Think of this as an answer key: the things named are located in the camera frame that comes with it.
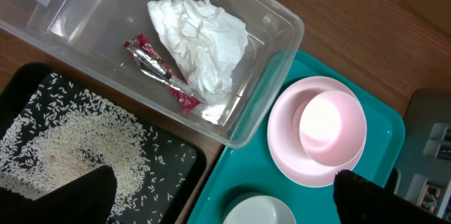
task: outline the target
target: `rice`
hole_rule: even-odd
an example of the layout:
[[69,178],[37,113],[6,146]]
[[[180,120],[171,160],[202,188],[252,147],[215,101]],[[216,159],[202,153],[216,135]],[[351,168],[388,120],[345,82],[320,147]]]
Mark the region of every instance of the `rice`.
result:
[[[58,78],[52,77],[54,84]],[[22,128],[35,129],[35,119],[19,115],[13,121],[0,140],[0,187],[37,199],[100,166],[109,165],[118,181],[111,213],[119,216],[127,207],[131,208],[133,195],[142,189],[150,171],[150,160],[144,157],[142,149],[147,131],[133,114],[107,99],[87,89],[78,96],[86,99],[83,105],[73,101],[64,104],[62,95],[50,94],[57,101],[42,111],[48,129],[39,134],[30,130],[35,137],[26,144],[20,140]],[[29,104],[36,98],[33,94]]]

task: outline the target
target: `brown wood surface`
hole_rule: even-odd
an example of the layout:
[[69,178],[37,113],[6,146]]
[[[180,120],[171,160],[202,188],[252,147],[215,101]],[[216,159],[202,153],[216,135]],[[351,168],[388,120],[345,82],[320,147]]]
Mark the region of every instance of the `brown wood surface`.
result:
[[[400,0],[278,0],[301,17],[300,49],[357,83],[402,115],[423,87],[451,89],[451,39],[418,18]],[[186,222],[221,145],[174,123],[124,95],[0,32],[0,90],[22,65],[41,61],[65,71],[138,116],[200,147],[207,168],[178,223]]]

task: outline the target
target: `white bowl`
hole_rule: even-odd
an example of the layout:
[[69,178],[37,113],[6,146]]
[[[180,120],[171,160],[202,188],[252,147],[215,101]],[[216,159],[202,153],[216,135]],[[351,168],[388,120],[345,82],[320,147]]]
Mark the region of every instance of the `white bowl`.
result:
[[239,202],[225,217],[223,224],[296,224],[295,216],[281,200],[270,196],[253,196]]

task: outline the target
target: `plastic container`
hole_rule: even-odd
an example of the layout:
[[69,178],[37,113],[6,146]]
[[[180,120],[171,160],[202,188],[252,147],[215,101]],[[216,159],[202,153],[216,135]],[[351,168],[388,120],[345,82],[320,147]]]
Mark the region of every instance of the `plastic container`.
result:
[[[151,0],[0,0],[0,26],[172,119],[231,147],[252,138],[283,79],[304,34],[302,21],[275,0],[211,0],[247,24],[250,44],[233,72],[230,101],[214,118],[183,112],[163,85],[142,74],[122,47],[143,33],[173,67],[149,14]],[[271,80],[249,99],[278,54],[283,62]]]

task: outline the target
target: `pink plate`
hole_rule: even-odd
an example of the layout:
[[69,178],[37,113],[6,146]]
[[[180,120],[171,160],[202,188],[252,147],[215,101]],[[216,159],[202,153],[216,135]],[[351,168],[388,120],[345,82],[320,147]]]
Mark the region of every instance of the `pink plate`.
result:
[[343,83],[329,77],[315,76],[289,86],[277,99],[269,116],[268,145],[279,170],[290,180],[307,187],[333,184],[338,171],[352,170],[359,162],[364,148],[348,163],[330,167],[313,161],[300,144],[298,126],[305,106],[317,94],[338,90],[357,97]]

